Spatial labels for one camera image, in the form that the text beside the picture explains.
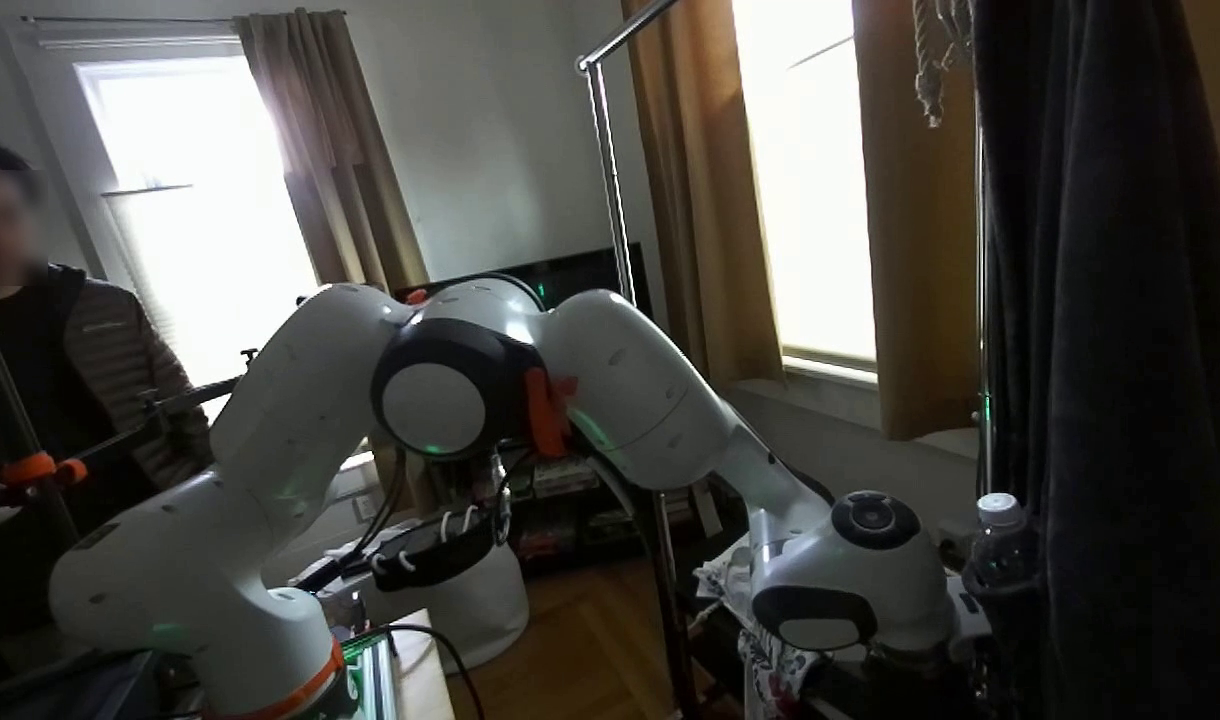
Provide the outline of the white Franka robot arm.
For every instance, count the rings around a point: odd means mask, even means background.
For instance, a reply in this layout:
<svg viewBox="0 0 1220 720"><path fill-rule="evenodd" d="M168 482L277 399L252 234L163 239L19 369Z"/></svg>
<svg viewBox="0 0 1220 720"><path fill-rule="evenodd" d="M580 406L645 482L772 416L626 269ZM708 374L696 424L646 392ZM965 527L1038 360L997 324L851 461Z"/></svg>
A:
<svg viewBox="0 0 1220 720"><path fill-rule="evenodd" d="M345 666L324 603L265 579L324 511L338 465L384 434L419 465L584 443L646 493L722 479L746 567L714 574L741 624L791 653L929 654L954 630L948 572L887 493L808 486L610 289L538 303L485 274L396 298L327 282L255 346L212 424L212 465L114 511L48 574L56 626L95 653L188 660L212 711L293 720Z"/></svg>

